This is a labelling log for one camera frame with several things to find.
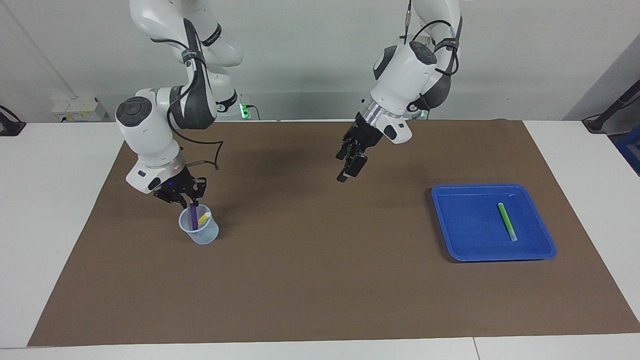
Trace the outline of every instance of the blue plastic tray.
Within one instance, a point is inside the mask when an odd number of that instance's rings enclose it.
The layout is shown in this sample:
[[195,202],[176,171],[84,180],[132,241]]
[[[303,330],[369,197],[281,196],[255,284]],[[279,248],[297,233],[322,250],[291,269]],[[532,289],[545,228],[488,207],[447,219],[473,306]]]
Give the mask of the blue plastic tray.
[[[431,192],[444,240],[458,261],[541,260],[556,246],[527,190],[518,184],[438,185]],[[500,215],[504,203],[518,236]]]

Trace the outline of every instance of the white table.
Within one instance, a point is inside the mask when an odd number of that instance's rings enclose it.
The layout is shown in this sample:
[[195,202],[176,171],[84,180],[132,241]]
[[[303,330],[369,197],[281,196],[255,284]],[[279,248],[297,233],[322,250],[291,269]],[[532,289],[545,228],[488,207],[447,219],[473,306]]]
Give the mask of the white table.
[[[581,123],[526,126],[640,317],[640,178]],[[0,138],[0,359],[640,358],[640,334],[24,348],[121,144],[114,124],[30,124]]]

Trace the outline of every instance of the white robotic arm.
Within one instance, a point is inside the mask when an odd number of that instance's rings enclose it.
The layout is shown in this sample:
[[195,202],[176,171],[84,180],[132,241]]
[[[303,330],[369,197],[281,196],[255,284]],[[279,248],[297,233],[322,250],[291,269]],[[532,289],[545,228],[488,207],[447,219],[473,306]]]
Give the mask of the white robotic arm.
[[364,151],[383,135],[396,144],[411,139],[406,120],[441,105],[449,95],[462,27],[458,0],[412,2],[423,27],[413,40],[406,38],[403,45],[386,48],[376,62],[373,71],[378,85],[363,101],[336,155],[346,160],[340,182],[360,173],[367,162]]
[[188,85],[143,89],[118,107],[116,122],[138,154],[127,182],[186,207],[182,194],[197,203],[206,179],[191,176],[173,133],[180,135],[175,128],[206,129],[219,111],[228,111],[238,101],[223,67],[240,64],[243,50],[222,32],[208,0],[131,0],[129,5],[134,23],[153,42],[174,47]]

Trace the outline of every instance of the pen holder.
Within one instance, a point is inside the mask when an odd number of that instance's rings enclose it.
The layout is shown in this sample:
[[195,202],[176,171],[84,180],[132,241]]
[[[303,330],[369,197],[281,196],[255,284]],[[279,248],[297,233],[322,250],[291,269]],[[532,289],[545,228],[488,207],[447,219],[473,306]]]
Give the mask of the pen holder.
[[[207,206],[199,205],[197,208],[198,217],[196,219],[209,212],[211,212],[211,210]],[[216,224],[215,220],[213,220],[213,217],[209,218],[197,230],[192,230],[191,212],[189,208],[186,208],[180,214],[180,217],[178,218],[178,225],[180,225],[182,231],[187,233],[193,242],[198,245],[207,245],[212,243],[220,233],[220,227]]]

